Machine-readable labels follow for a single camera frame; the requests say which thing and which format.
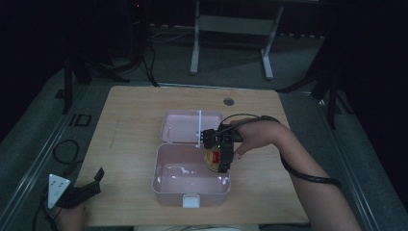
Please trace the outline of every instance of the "white handle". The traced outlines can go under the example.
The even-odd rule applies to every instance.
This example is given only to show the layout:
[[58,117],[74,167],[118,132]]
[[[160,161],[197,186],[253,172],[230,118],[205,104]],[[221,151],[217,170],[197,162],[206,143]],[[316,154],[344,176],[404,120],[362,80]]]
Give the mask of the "white handle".
[[185,209],[200,208],[200,195],[199,194],[184,194],[183,195],[183,208]]

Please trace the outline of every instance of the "pink lunch box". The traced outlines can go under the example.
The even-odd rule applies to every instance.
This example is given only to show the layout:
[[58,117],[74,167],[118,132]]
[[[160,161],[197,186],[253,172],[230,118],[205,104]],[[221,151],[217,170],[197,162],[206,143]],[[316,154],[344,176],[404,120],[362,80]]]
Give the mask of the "pink lunch box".
[[171,110],[163,120],[162,143],[157,150],[153,191],[162,205],[199,208],[222,204],[231,189],[229,172],[218,173],[204,162],[206,149],[199,134],[217,129],[222,114]]

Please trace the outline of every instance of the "lunch box lid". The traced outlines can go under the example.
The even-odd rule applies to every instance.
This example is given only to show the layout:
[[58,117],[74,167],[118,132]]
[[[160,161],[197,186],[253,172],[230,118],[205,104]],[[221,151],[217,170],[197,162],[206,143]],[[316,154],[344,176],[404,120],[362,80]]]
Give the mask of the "lunch box lid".
[[201,110],[169,110],[163,119],[161,139],[164,142],[196,143],[201,145],[201,132],[217,129],[222,113]]

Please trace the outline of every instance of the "white table leg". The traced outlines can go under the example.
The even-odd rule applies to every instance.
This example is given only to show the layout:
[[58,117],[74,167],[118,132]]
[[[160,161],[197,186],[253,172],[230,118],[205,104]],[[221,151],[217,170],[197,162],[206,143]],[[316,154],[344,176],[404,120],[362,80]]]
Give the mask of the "white table leg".
[[269,60],[270,47],[272,46],[273,40],[275,39],[276,30],[278,29],[279,20],[280,20],[280,17],[282,15],[283,9],[284,9],[283,7],[280,7],[278,9],[278,12],[276,13],[275,19],[273,20],[272,26],[270,27],[270,34],[269,34],[268,44],[264,49],[261,49],[262,62],[264,64],[265,77],[268,80],[273,79],[272,67],[270,66],[270,60]]
[[195,27],[194,27],[194,48],[192,49],[190,74],[196,74],[198,72],[198,58],[200,55],[199,44],[199,20],[200,20],[200,1],[195,1]]

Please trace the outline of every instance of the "dark background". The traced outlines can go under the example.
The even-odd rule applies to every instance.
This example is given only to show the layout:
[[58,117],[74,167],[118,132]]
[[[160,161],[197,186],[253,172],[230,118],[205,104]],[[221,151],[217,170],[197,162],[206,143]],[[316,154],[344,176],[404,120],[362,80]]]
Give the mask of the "dark background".
[[[99,2],[1,1],[0,141],[63,67],[64,54],[83,53],[109,64],[115,43],[129,42],[123,33],[129,27],[126,12],[132,10],[128,3]],[[341,68],[340,86],[407,206],[408,3],[340,2],[354,6],[287,4],[278,32],[326,37],[314,64],[325,68],[334,62]],[[260,8],[260,3],[268,6]],[[204,12],[248,17],[273,17],[270,12],[276,10],[270,1],[202,4]],[[152,0],[148,9],[155,26],[193,25],[194,1]]]

